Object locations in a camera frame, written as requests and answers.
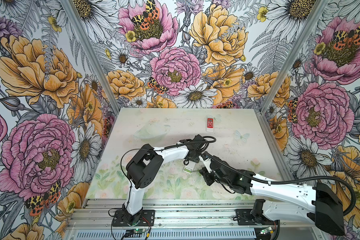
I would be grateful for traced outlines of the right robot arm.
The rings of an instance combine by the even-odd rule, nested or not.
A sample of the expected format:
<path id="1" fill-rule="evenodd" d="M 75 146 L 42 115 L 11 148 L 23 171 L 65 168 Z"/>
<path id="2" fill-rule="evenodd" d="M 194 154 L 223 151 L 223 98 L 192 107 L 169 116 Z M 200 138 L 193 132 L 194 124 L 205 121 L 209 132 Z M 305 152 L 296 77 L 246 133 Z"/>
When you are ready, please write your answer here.
<path id="1" fill-rule="evenodd" d="M 323 183 L 314 186 L 281 183 L 246 170 L 236 170 L 205 152 L 199 157 L 201 175 L 208 186 L 222 185 L 234 194 L 261 197 L 256 200 L 250 219 L 257 224 L 281 220 L 314 224 L 334 236 L 345 235 L 343 203 Z"/>

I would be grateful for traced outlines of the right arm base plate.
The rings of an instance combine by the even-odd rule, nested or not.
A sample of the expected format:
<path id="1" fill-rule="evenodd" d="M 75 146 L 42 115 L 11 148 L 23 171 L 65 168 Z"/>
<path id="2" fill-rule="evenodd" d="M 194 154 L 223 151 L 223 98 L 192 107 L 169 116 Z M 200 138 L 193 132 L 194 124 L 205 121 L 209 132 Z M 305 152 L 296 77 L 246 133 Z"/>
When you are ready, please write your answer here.
<path id="1" fill-rule="evenodd" d="M 255 226 L 255 225 L 270 225 L 276 226 L 275 221 L 267 219 L 262 213 L 256 213 L 250 209 L 236 209 L 233 220 L 238 223 L 239 226 Z"/>

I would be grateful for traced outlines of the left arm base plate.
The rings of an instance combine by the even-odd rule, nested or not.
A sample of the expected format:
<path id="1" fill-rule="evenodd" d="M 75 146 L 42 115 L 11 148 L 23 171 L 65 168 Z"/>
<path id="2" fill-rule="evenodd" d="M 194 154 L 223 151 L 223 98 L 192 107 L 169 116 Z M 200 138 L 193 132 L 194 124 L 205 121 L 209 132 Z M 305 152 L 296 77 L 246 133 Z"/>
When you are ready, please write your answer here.
<path id="1" fill-rule="evenodd" d="M 127 211 L 116 210 L 113 215 L 113 227 L 152 227 L 155 222 L 155 210 L 140 210 L 135 215 L 130 215 Z"/>

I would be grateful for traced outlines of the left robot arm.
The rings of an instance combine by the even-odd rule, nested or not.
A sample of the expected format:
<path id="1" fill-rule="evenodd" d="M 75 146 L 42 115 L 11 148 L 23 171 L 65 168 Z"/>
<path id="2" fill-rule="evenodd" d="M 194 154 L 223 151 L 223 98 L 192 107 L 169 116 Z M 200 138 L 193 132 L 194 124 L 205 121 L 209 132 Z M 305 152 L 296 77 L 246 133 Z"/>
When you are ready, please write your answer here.
<path id="1" fill-rule="evenodd" d="M 135 149 L 136 154 L 128 162 L 123 174 L 129 180 L 129 193 L 122 206 L 126 222 L 136 225 L 142 216 L 145 188 L 155 179 L 163 164 L 184 160 L 187 163 L 198 163 L 199 157 L 206 151 L 214 137 L 196 135 L 193 139 L 181 140 L 167 147 L 152 147 L 145 144 Z"/>

